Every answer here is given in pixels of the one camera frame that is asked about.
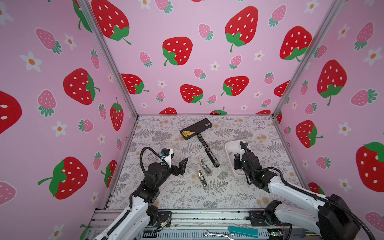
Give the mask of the black stapler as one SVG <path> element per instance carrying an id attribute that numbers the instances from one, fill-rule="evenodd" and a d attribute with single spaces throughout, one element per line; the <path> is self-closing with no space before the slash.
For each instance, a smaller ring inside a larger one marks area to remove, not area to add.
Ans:
<path id="1" fill-rule="evenodd" d="M 201 142 L 201 144 L 203 145 L 205 152 L 209 157 L 209 159 L 211 160 L 214 167 L 218 168 L 220 166 L 220 163 L 202 136 L 202 132 L 210 129 L 212 126 L 213 126 L 212 123 L 207 118 L 205 118 L 195 124 L 190 125 L 189 127 L 186 127 L 180 130 L 180 134 L 182 135 L 184 140 L 189 140 L 190 138 L 196 136 L 198 140 Z"/>

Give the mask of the teal handled tool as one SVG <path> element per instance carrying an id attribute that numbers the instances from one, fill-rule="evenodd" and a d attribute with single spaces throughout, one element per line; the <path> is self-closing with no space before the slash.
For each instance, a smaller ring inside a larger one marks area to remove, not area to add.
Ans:
<path id="1" fill-rule="evenodd" d="M 260 236 L 259 231 L 257 229 L 246 229 L 230 226 L 228 227 L 228 231 L 233 234 L 243 235 L 252 238 L 258 238 Z"/>

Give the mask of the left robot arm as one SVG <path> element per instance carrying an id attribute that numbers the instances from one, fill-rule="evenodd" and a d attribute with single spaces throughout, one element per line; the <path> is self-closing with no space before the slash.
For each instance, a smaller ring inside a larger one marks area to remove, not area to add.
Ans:
<path id="1" fill-rule="evenodd" d="M 184 175 L 187 163 L 188 158 L 169 168 L 160 163 L 150 164 L 144 172 L 143 181 L 130 194 L 127 208 L 95 239 L 134 240 L 147 226 L 154 225 L 158 218 L 158 207 L 154 202 L 160 194 L 160 187 L 171 175 Z"/>

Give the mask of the white plastic tray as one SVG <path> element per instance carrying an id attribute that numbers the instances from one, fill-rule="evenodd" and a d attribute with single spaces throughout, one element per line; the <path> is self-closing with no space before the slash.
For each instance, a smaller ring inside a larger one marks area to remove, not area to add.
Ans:
<path id="1" fill-rule="evenodd" d="M 233 175 L 237 178 L 245 178 L 246 175 L 244 171 L 242 169 L 235 170 L 234 167 L 235 155 L 239 154 L 241 159 L 242 155 L 245 153 L 245 150 L 241 148 L 240 140 L 227 142 L 225 144 L 225 152 L 230 163 Z"/>

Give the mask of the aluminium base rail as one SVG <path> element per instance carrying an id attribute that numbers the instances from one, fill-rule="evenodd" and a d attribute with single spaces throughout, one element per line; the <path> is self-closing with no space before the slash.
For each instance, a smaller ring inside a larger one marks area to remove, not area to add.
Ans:
<path id="1" fill-rule="evenodd" d="M 221 237 L 205 237 L 204 230 L 211 233 L 228 234 L 228 227 L 257 229 L 259 240 L 268 240 L 268 230 L 278 230 L 284 234 L 284 240 L 319 240 L 321 237 L 302 227 L 289 224 L 269 226 L 262 221 L 263 209 L 224 209 L 224 210 L 160 210 L 162 221 L 170 219 L 167 227 L 151 233 L 150 228 L 142 230 L 137 240 L 226 240 Z"/>

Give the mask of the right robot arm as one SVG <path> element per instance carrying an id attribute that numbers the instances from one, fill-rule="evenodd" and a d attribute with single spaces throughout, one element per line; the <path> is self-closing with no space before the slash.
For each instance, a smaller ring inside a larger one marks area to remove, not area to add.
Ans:
<path id="1" fill-rule="evenodd" d="M 272 201 L 265 208 L 265 220 L 269 225 L 289 223 L 310 230 L 324 240 L 355 239 L 363 225 L 341 197 L 318 194 L 290 184 L 280 170 L 262 168 L 247 143 L 238 141 L 237 144 L 239 151 L 234 154 L 234 168 L 245 173 L 248 185 L 299 206 L 290 208 L 281 201 Z"/>

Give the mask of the staple strip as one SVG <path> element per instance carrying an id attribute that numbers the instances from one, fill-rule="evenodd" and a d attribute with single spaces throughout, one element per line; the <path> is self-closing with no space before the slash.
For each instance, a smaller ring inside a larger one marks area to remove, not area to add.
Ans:
<path id="1" fill-rule="evenodd" d="M 202 168 L 204 169 L 204 171 L 210 175 L 211 174 L 211 169 L 208 167 L 208 165 L 206 164 L 206 162 L 204 161 L 204 159 L 200 159 L 201 161 L 201 165 L 202 165 Z"/>
<path id="2" fill-rule="evenodd" d="M 198 170 L 198 177 L 199 177 L 199 180 L 200 180 L 200 182 L 201 182 L 201 184 L 202 184 L 202 186 L 205 188 L 205 187 L 207 187 L 207 181 L 206 181 L 206 179 L 205 179 L 205 177 L 204 177 L 204 174 L 203 174 L 203 172 L 201 171 L 201 170 Z"/>

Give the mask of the silver wrench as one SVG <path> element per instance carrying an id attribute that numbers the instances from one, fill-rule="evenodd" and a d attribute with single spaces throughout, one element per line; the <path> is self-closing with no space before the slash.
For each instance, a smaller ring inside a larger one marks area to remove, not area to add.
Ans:
<path id="1" fill-rule="evenodd" d="M 212 236 L 212 237 L 221 237 L 221 238 L 228 238 L 229 240 L 234 240 L 234 234 L 233 233 L 228 233 L 228 234 L 211 233 L 208 230 L 204 230 L 203 235 L 205 237 Z"/>

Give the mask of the green circuit board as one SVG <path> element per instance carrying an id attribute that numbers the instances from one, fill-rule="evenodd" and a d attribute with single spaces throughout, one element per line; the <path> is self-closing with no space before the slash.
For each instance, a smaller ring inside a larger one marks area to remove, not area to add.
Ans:
<path id="1" fill-rule="evenodd" d="M 268 230 L 269 240 L 283 240 L 284 234 L 278 230 Z"/>

